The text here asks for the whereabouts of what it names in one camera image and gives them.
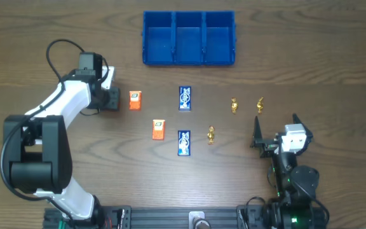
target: wooden table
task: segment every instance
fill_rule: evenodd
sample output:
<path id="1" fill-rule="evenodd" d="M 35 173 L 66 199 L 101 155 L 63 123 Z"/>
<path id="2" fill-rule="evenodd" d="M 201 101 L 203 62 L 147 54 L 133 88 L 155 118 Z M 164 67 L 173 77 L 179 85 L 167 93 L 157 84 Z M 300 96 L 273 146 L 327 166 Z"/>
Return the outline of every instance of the wooden table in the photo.
<path id="1" fill-rule="evenodd" d="M 145 66 L 144 10 L 235 10 L 235 65 Z M 68 129 L 73 176 L 105 205 L 236 206 L 274 197 L 270 161 L 249 148 L 264 96 L 264 137 L 282 131 L 292 113 L 315 135 L 298 161 L 320 171 L 329 228 L 366 227 L 366 0 L 0 0 L 0 150 L 3 120 L 55 89 L 44 53 L 57 38 L 117 69 L 121 111 L 78 116 Z M 64 74 L 77 67 L 78 51 L 58 44 L 51 59 Z M 192 86 L 191 112 L 178 112 L 179 85 Z M 128 110 L 130 90 L 142 91 L 139 112 Z M 166 120 L 164 141 L 151 139 L 153 119 Z M 180 129 L 192 132 L 190 157 L 177 156 Z M 41 228 L 48 206 L 13 196 L 0 177 L 0 228 Z"/>

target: orange tic tac box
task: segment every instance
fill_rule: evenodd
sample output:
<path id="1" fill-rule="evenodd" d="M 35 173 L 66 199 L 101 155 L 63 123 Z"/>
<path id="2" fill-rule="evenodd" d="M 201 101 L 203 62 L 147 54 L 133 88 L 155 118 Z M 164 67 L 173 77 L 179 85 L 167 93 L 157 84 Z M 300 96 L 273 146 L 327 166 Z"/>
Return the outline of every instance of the orange tic tac box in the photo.
<path id="1" fill-rule="evenodd" d="M 153 120 L 152 139 L 153 140 L 164 140 L 165 139 L 165 121 L 164 120 Z"/>
<path id="2" fill-rule="evenodd" d="M 140 111 L 141 91 L 130 91 L 130 110 Z"/>

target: blue plastic bin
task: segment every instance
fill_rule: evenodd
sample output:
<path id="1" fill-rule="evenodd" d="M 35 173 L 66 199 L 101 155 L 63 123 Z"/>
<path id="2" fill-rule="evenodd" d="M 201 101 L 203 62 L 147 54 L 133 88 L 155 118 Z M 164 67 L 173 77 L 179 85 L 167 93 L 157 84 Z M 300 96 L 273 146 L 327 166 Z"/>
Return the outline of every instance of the blue plastic bin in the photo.
<path id="1" fill-rule="evenodd" d="M 142 60 L 147 65 L 231 65 L 233 11 L 145 11 Z"/>

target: wooden surface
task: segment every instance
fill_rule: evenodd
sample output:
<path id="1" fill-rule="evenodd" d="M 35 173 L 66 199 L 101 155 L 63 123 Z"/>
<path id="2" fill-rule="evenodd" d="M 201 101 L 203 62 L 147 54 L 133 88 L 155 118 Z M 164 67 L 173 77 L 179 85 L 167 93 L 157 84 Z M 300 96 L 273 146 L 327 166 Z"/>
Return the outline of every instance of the wooden surface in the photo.
<path id="1" fill-rule="evenodd" d="M 145 66 L 144 10 L 235 10 L 235 65 Z M 121 111 L 78 116 L 68 129 L 73 176 L 103 204 L 236 206 L 274 197 L 269 160 L 249 148 L 264 96 L 265 137 L 282 131 L 293 112 L 315 135 L 298 160 L 320 171 L 317 197 L 331 213 L 329 228 L 366 227 L 366 0 L 0 0 L 0 150 L 3 120 L 55 89 L 44 53 L 57 38 L 117 68 Z M 51 52 L 60 73 L 77 66 L 74 47 Z M 189 113 L 178 112 L 179 85 L 192 86 Z M 142 111 L 128 110 L 130 90 L 142 91 Z M 153 119 L 166 120 L 164 141 L 151 140 Z M 179 129 L 192 131 L 191 157 L 177 156 Z M 0 228 L 41 228 L 45 207 L 14 197 L 0 177 Z"/>

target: gold candy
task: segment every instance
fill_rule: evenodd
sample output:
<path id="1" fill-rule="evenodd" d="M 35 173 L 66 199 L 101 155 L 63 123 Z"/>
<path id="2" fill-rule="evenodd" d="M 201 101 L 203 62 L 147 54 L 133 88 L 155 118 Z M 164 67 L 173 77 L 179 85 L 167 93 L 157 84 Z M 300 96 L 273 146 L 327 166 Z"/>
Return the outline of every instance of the gold candy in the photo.
<path id="1" fill-rule="evenodd" d="M 258 113 L 262 114 L 262 109 L 264 109 L 264 102 L 263 102 L 264 98 L 261 97 L 257 103 L 257 108 L 258 108 Z"/>
<path id="2" fill-rule="evenodd" d="M 210 126 L 208 128 L 207 137 L 208 137 L 208 144 L 213 144 L 214 143 L 214 127 L 213 126 Z"/>
<path id="3" fill-rule="evenodd" d="M 236 109 L 238 108 L 238 103 L 236 102 L 236 99 L 234 97 L 231 98 L 231 101 L 233 102 L 231 104 L 231 111 L 233 114 L 236 114 Z"/>

